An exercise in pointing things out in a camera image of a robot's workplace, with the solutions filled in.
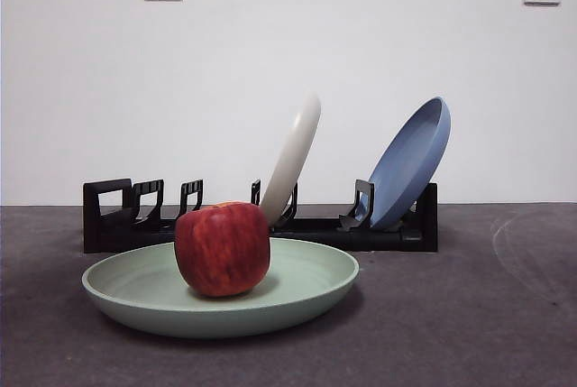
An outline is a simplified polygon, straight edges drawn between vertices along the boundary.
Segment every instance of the white plate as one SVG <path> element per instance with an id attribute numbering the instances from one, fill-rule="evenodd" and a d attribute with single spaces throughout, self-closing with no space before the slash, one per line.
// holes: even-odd
<path id="1" fill-rule="evenodd" d="M 270 268 L 251 291 L 208 299 L 180 276 L 174 244 L 120 253 L 88 268 L 82 284 L 110 318 L 164 336 L 249 336 L 295 326 L 336 304 L 359 264 L 326 245 L 270 239 Z"/>
<path id="2" fill-rule="evenodd" d="M 315 138 L 316 127 L 321 116 L 321 102 L 311 96 L 295 118 L 277 165 L 270 177 L 269 185 L 262 197 L 261 210 L 273 226 L 287 206 L 298 175 L 307 159 L 308 150 Z"/>

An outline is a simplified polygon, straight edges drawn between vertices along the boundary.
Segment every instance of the plate rim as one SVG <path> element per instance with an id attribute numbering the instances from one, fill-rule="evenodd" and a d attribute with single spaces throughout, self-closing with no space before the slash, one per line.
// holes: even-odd
<path id="1" fill-rule="evenodd" d="M 84 289 L 86 290 L 86 292 L 90 296 L 97 297 L 99 299 L 113 303 L 115 305 L 120 305 L 120 306 L 134 308 L 134 309 L 159 310 L 159 311 L 165 311 L 165 312 L 178 312 L 178 313 L 188 313 L 188 314 L 206 314 L 206 313 L 223 313 L 223 312 L 234 313 L 234 312 L 246 312 L 246 311 L 260 310 L 260 309 L 271 309 L 271 308 L 287 306 L 287 305 L 291 305 L 291 304 L 303 303 L 303 302 L 306 302 L 308 300 L 318 299 L 324 295 L 331 294 L 332 292 L 338 291 L 338 290 L 342 289 L 343 287 L 345 287 L 349 284 L 352 284 L 354 282 L 354 280 L 356 279 L 356 277 L 359 275 L 359 271 L 360 271 L 359 262 L 354 258 L 354 256 L 352 256 L 351 254 L 349 254 L 343 250 L 337 249 L 335 247 L 332 247 L 332 246 L 326 245 L 326 244 L 320 244 L 320 243 L 315 243 L 315 242 L 305 241 L 305 240 L 298 240 L 298 239 L 293 239 L 293 238 L 277 238 L 277 237 L 271 236 L 271 237 L 269 237 L 269 239 L 270 239 L 271 243 L 272 243 L 272 241 L 292 241 L 292 242 L 298 242 L 298 243 L 304 243 L 304 244 L 311 244 L 311 245 L 319 246 L 319 247 L 322 247 L 323 249 L 326 249 L 328 251 L 333 251 L 333 252 L 339 253 L 340 255 L 344 255 L 346 258 L 348 258 L 350 261 L 353 262 L 353 272 L 351 274 L 349 274 L 346 277 L 346 279 L 339 281 L 337 284 L 333 285 L 330 288 L 327 288 L 323 292 L 320 292 L 320 293 L 313 295 L 313 296 L 310 296 L 310 297 L 305 297 L 302 299 L 294 299 L 291 301 L 282 301 L 282 302 L 278 302 L 278 303 L 274 303 L 274 304 L 260 304 L 260 305 L 253 305 L 253 306 L 240 307 L 240 308 L 183 309 L 183 308 L 167 308 L 166 306 L 159 306 L 159 305 L 153 305 L 153 304 L 143 304 L 143 303 L 138 303 L 135 301 L 130 301 L 128 299 L 119 299 L 117 297 L 112 297 L 110 295 L 104 294 L 103 292 L 95 289 L 88 282 L 89 274 L 94 269 L 96 269 L 100 264 L 106 263 L 110 259 L 113 259 L 116 257 L 123 257 L 126 255 L 130 255 L 130 253 L 139 252 L 139 251 L 147 250 L 147 249 L 150 250 L 151 248 L 158 248 L 160 246 L 168 246 L 171 244 L 174 245 L 174 242 L 167 242 L 167 243 L 163 243 L 163 244 L 154 244 L 154 245 L 149 245 L 146 247 L 139 247 L 137 249 L 132 249 L 132 250 L 129 250 L 127 252 L 116 253 L 116 254 L 113 254 L 112 256 L 108 256 L 105 259 L 98 261 L 97 263 L 92 264 L 82 274 L 82 285 L 84 286 Z"/>

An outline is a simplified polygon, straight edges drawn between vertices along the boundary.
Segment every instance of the table surface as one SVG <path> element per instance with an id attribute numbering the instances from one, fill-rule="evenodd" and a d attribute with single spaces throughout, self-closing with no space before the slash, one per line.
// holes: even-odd
<path id="1" fill-rule="evenodd" d="M 2 385 L 574 386 L 577 204 L 439 206 L 438 253 L 353 253 L 347 296 L 262 336 L 154 336 L 80 283 L 81 207 L 2 207 Z"/>

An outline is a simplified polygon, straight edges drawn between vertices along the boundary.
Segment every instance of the blue plate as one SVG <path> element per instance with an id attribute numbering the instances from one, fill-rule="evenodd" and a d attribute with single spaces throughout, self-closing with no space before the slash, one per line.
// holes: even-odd
<path id="1" fill-rule="evenodd" d="M 433 177 L 451 132 L 451 115 L 442 98 L 424 103 L 382 154 L 369 182 L 374 183 L 371 229 L 395 225 Z M 362 195 L 357 218 L 367 209 Z"/>

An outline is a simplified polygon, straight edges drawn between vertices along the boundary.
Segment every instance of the beige plate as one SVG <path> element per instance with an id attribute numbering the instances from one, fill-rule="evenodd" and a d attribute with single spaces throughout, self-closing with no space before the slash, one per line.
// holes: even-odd
<path id="1" fill-rule="evenodd" d="M 353 285 L 359 264 L 326 245 L 270 239 L 270 268 L 251 291 L 207 299 L 184 282 L 173 243 L 120 253 L 88 268 L 82 284 L 110 318 L 157 335 L 249 336 L 294 326 L 329 310 Z"/>

